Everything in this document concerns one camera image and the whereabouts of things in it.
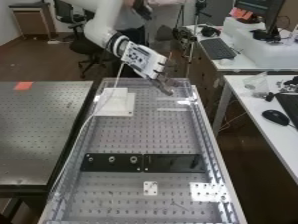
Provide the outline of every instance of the clear acrylic enclosure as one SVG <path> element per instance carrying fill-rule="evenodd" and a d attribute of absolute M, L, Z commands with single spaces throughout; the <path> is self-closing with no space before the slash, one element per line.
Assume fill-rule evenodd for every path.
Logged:
<path fill-rule="evenodd" d="M 119 87 L 136 93 L 135 116 L 94 118 L 71 155 L 43 223 L 240 223 L 197 94 L 187 79 L 178 80 L 182 87 L 171 97 L 143 79 L 120 80 Z M 99 96 L 114 85 L 115 79 L 106 79 Z M 200 154 L 205 172 L 82 172 L 87 153 Z M 156 195 L 144 194 L 147 181 L 158 182 Z"/>

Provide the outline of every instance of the computer monitor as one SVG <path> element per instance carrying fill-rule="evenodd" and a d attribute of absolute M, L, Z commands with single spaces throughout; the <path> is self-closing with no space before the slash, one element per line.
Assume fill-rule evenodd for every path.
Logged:
<path fill-rule="evenodd" d="M 236 0 L 235 6 L 253 12 L 259 16 L 264 16 L 268 12 L 271 2 L 272 0 Z"/>
<path fill-rule="evenodd" d="M 281 36 L 277 28 L 277 19 L 287 0 L 237 0 L 236 7 L 255 13 L 256 17 L 263 16 L 267 26 L 267 31 L 257 30 L 255 39 L 264 41 L 281 41 Z"/>
<path fill-rule="evenodd" d="M 277 19 L 283 10 L 283 6 L 287 0 L 272 0 L 267 15 L 265 15 L 265 25 L 268 33 L 273 33 L 277 29 Z"/>

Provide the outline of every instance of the wire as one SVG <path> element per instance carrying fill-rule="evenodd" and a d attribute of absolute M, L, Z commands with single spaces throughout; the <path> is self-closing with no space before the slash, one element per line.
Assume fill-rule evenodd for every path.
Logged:
<path fill-rule="evenodd" d="M 231 128 L 231 123 L 233 121 L 236 121 L 237 119 L 240 119 L 245 114 L 247 114 L 247 112 L 243 113 L 240 116 L 235 117 L 232 120 L 227 121 L 227 124 L 221 127 L 220 132 L 227 130 L 228 128 Z"/>
<path fill-rule="evenodd" d="M 59 176 L 58 176 L 58 178 L 56 178 L 56 180 L 55 180 L 55 183 L 54 183 L 54 185 L 52 185 L 52 188 L 51 188 L 51 191 L 50 191 L 50 195 L 54 193 L 54 190 L 55 190 L 55 188 L 56 188 L 56 185 L 58 185 L 58 183 L 59 183 L 59 180 L 60 180 L 60 178 L 62 178 L 62 176 L 63 176 L 63 174 L 64 174 L 64 171 L 66 171 L 66 169 L 67 169 L 67 166 L 68 166 L 68 163 L 70 163 L 72 154 L 74 154 L 74 149 L 75 149 L 75 147 L 76 147 L 76 145 L 78 145 L 78 141 L 79 141 L 79 139 L 80 139 L 83 130 L 84 130 L 87 124 L 90 123 L 90 121 L 92 120 L 92 118 L 94 118 L 94 117 L 96 116 L 96 114 L 102 111 L 102 109 L 104 108 L 106 104 L 108 103 L 111 97 L 112 97 L 114 94 L 115 94 L 115 90 L 116 90 L 118 85 L 119 85 L 119 80 L 120 80 L 120 75 L 122 75 L 122 72 L 123 72 L 123 68 L 124 68 L 124 63 L 122 63 L 122 66 L 120 66 L 120 70 L 119 70 L 118 78 L 116 78 L 116 81 L 115 81 L 115 86 L 114 86 L 112 93 L 110 94 L 110 96 L 107 97 L 106 102 L 104 102 L 104 103 L 102 104 L 102 106 L 96 109 L 96 111 L 95 111 L 94 114 L 88 117 L 88 119 L 86 120 L 86 122 L 84 122 L 84 124 L 83 124 L 83 126 L 82 126 L 82 129 L 80 129 L 80 132 L 79 132 L 79 135 L 78 135 L 78 138 L 76 138 L 76 141 L 75 141 L 75 144 L 74 144 L 71 153 L 70 153 L 70 155 L 68 155 L 68 158 L 67 158 L 67 161 L 66 161 L 64 166 L 63 166 L 63 168 L 62 168 L 62 171 L 60 171 Z"/>
<path fill-rule="evenodd" d="M 289 124 L 289 126 L 292 126 L 298 131 L 298 129 L 297 129 L 297 127 L 295 125 Z"/>

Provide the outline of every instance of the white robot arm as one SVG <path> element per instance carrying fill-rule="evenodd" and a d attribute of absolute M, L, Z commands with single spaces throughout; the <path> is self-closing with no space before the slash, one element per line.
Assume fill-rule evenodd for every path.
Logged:
<path fill-rule="evenodd" d="M 63 0 L 96 13 L 84 27 L 86 37 L 114 53 L 136 73 L 151 80 L 168 95 L 176 82 L 164 76 L 167 57 L 146 46 L 135 44 L 115 30 L 124 0 Z"/>

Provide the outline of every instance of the black metal plate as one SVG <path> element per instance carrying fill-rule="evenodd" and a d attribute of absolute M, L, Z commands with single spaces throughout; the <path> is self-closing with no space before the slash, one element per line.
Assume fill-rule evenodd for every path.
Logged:
<path fill-rule="evenodd" d="M 144 172 L 148 173 L 204 173 L 204 161 L 200 154 L 147 154 Z"/>
<path fill-rule="evenodd" d="M 136 163 L 131 162 L 132 157 L 138 158 Z M 88 153 L 86 154 L 83 172 L 143 172 L 143 154 L 110 154 Z"/>

